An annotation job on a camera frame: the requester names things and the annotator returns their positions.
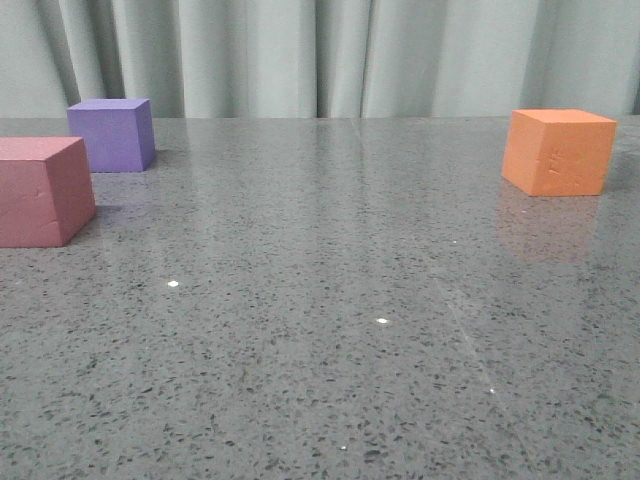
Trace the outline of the orange foam cube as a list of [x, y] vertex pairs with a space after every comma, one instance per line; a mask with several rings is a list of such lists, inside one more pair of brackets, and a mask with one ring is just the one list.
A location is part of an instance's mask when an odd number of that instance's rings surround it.
[[511, 114], [502, 176], [530, 196], [593, 196], [604, 187], [617, 122], [578, 109]]

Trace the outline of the grey-green curtain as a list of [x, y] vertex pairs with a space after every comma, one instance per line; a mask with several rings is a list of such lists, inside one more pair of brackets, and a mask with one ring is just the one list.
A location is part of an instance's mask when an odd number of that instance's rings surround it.
[[159, 117], [639, 110], [635, 1], [5, 1], [1, 114], [147, 97]]

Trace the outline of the purple foam cube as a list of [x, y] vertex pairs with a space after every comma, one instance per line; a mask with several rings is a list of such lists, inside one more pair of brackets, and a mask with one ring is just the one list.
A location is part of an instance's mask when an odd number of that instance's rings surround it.
[[69, 107], [67, 119], [84, 139], [92, 173], [142, 172], [156, 157], [147, 98], [89, 99]]

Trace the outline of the pink foam cube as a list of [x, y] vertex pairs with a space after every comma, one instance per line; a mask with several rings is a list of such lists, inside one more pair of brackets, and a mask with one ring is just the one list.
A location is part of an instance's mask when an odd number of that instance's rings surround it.
[[1, 246], [61, 247], [96, 213], [80, 137], [1, 139]]

